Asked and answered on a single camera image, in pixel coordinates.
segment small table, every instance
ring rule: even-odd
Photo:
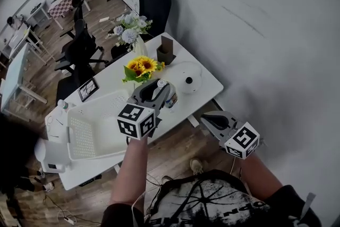
[[[84,0],[84,4],[87,10],[90,12],[91,9],[86,0]],[[57,19],[60,16],[63,16],[66,12],[68,12],[72,8],[73,8],[72,0],[56,0],[51,4],[47,12],[50,14],[50,16],[52,16],[57,25],[63,30],[64,29],[63,26],[59,23]]]
[[[166,69],[160,73],[159,76],[172,82],[174,77],[176,77],[176,73],[172,73],[172,67],[181,62],[189,61],[197,63],[202,68],[202,86],[195,93],[190,95],[177,91],[178,104],[175,106],[175,113],[171,113],[166,108],[160,111],[159,118],[162,119],[162,121],[158,125],[153,137],[148,139],[149,142],[155,141],[187,118],[193,125],[193,121],[198,123],[192,114],[223,90],[223,85],[202,64],[200,64],[194,56],[192,56],[183,46],[181,46],[167,33],[163,33],[162,35],[146,42],[146,47],[150,57],[155,60],[157,59],[156,49],[161,44],[161,36],[165,36],[174,41],[174,54],[177,57],[170,66],[167,66]],[[126,89],[129,95],[131,95],[133,92],[133,83],[129,82],[124,84],[122,82],[122,79],[125,78],[123,66],[127,65],[127,63],[136,56],[136,53],[129,52],[95,75],[94,78],[98,83],[99,89],[88,100],[107,95],[120,89]],[[65,101],[74,103],[75,105],[80,105],[82,103],[77,90],[69,95]],[[48,139],[55,142],[67,142],[66,113],[63,112],[61,116],[60,108],[55,108],[45,117],[45,124],[47,124],[47,119],[50,116],[58,118],[63,125],[56,123],[56,125],[53,126],[53,129],[51,127],[47,134]],[[59,176],[64,188],[69,190],[92,179],[104,171],[111,169],[121,162],[123,158],[124,155],[116,155],[102,159],[73,161],[71,166],[67,167],[66,171],[64,173],[60,173]]]
[[[30,48],[29,43],[26,43],[24,47],[19,51],[17,56],[13,59],[12,63],[8,67],[5,86],[1,98],[1,112],[4,114],[14,115],[22,120],[28,121],[24,116],[13,113],[9,110],[9,105],[12,97],[20,90],[24,91],[30,97],[33,97],[42,103],[47,103],[47,100],[34,93],[31,89],[23,85],[23,71],[26,63],[26,56]]]
[[[32,34],[35,39],[37,40],[36,43],[32,41],[32,39],[28,36],[29,34]],[[9,55],[9,59],[11,60],[13,56],[25,45],[26,40],[28,40],[30,43],[29,45],[32,47],[32,53],[36,55],[36,57],[41,60],[45,65],[47,62],[52,58],[55,60],[53,55],[43,46],[43,42],[39,39],[39,37],[34,33],[34,31],[31,30],[31,27],[27,27],[25,24],[22,24],[22,26],[15,32],[14,37],[10,41],[10,47],[12,47],[11,53]],[[40,45],[46,53],[49,55],[49,59],[47,61],[44,61],[43,58],[39,56],[39,53],[42,53],[41,49],[37,46]]]
[[[31,24],[31,25],[33,25],[33,26],[37,25],[39,22],[35,19],[34,16],[35,16],[38,12],[40,12],[40,11],[42,11],[42,13],[43,13],[44,16],[47,18],[48,21],[51,20],[51,17],[48,16],[47,12],[46,12],[45,9],[44,9],[44,5],[45,5],[45,4],[46,4],[46,1],[42,2],[42,3],[40,4],[40,6],[39,6],[33,13],[31,13],[31,15],[27,18],[26,21],[29,22],[29,21],[31,20],[31,21],[33,21],[33,23],[34,23],[34,24]]]

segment fiducial marker cube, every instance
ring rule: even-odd
[[[246,122],[224,143],[227,153],[246,159],[259,145],[260,134]]]
[[[156,126],[155,110],[127,103],[117,116],[119,130],[127,137],[141,140]]]

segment round white object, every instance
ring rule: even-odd
[[[199,64],[193,62],[182,62],[177,64],[176,70],[176,88],[185,94],[196,92],[202,85],[202,69]]]

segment black t-shirt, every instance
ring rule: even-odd
[[[139,210],[134,208],[132,215],[131,206],[112,204],[105,210],[101,226],[133,226],[133,216],[138,227],[321,226],[311,209],[301,218],[304,203],[292,186],[259,201],[247,194],[239,179],[213,170],[166,182],[145,222]]]

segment wooden floor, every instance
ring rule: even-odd
[[[105,49],[104,59],[110,60],[109,51],[115,44],[113,38],[105,40],[105,32],[102,28],[106,23],[99,24],[100,18],[110,16],[117,17],[129,11],[122,0],[90,0],[89,5],[92,8],[90,13],[84,15],[90,32],[96,36],[97,45]],[[61,24],[65,27],[71,26],[72,14],[69,14]],[[47,45],[55,55],[60,52],[61,47],[69,41],[67,36],[59,38],[60,29],[53,22],[50,27],[39,33],[44,45]],[[34,102],[30,108],[34,114],[29,114],[33,120],[31,126],[44,130],[44,116],[50,112],[55,105],[55,94],[58,80],[63,77],[61,72],[55,72],[53,61],[47,66],[37,61],[33,55],[29,56],[29,70],[25,77],[37,86],[36,92],[48,99],[48,104]],[[201,113],[216,110],[216,106],[210,102],[200,109],[195,116],[198,118]],[[156,140],[149,146],[148,173],[152,175],[159,183],[165,175],[174,179],[184,178],[192,175],[189,167],[189,161],[193,157],[199,157],[204,164],[205,171],[211,169],[220,169],[229,172],[232,167],[233,158],[219,149],[218,141],[213,138],[201,124],[194,128],[188,120],[185,120],[177,127],[172,129],[166,135]],[[233,174],[238,176],[239,168],[234,167]],[[79,216],[94,222],[100,222],[103,211],[109,202],[110,192],[114,186],[116,172],[114,170],[103,173],[103,178],[90,183],[84,187],[76,187],[69,191],[64,190],[58,175],[47,175],[48,181],[55,183],[55,189],[48,193],[49,197],[62,209],[67,209],[75,216]],[[147,208],[158,188],[147,182],[147,194],[145,197],[145,208]],[[59,209],[49,200],[44,200],[43,192],[28,192],[20,189],[16,190],[16,197],[25,217],[24,226],[70,226],[69,223],[62,219],[62,214],[57,213]],[[98,225],[96,223],[86,222],[78,219],[80,225]]]

